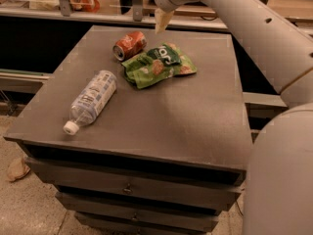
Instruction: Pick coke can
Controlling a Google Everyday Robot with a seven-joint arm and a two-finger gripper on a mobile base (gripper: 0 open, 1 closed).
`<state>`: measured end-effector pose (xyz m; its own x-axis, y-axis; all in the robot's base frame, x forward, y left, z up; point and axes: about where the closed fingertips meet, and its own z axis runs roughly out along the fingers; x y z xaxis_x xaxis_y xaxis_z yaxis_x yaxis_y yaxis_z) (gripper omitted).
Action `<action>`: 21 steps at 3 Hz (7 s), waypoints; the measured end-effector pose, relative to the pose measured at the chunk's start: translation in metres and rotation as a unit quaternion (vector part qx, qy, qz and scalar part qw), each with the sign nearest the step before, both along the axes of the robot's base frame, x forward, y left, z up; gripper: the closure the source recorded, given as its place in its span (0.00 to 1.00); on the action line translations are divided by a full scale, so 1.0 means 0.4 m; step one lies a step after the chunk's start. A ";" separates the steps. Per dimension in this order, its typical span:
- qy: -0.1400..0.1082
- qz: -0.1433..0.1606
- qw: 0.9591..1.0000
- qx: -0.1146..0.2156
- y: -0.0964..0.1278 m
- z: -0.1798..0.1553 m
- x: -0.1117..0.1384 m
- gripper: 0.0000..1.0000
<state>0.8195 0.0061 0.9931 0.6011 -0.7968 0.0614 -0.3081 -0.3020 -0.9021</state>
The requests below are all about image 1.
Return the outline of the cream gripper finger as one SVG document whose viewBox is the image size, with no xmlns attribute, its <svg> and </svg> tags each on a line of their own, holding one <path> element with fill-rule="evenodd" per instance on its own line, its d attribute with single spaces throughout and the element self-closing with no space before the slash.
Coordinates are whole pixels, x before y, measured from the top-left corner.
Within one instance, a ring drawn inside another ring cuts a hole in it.
<svg viewBox="0 0 313 235">
<path fill-rule="evenodd" d="M 164 12 L 163 9 L 157 8 L 155 10 L 155 33 L 164 32 L 169 25 L 170 20 L 172 19 L 174 12 Z"/>
</svg>

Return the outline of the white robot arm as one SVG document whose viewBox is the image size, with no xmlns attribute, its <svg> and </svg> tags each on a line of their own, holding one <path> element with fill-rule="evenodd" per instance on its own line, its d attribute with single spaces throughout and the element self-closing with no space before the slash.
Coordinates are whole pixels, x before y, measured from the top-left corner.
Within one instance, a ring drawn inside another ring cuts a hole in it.
<svg viewBox="0 0 313 235">
<path fill-rule="evenodd" d="M 155 0 L 165 12 L 202 2 L 227 25 L 288 110 L 252 147 L 243 235 L 313 235 L 313 40 L 258 0 Z"/>
</svg>

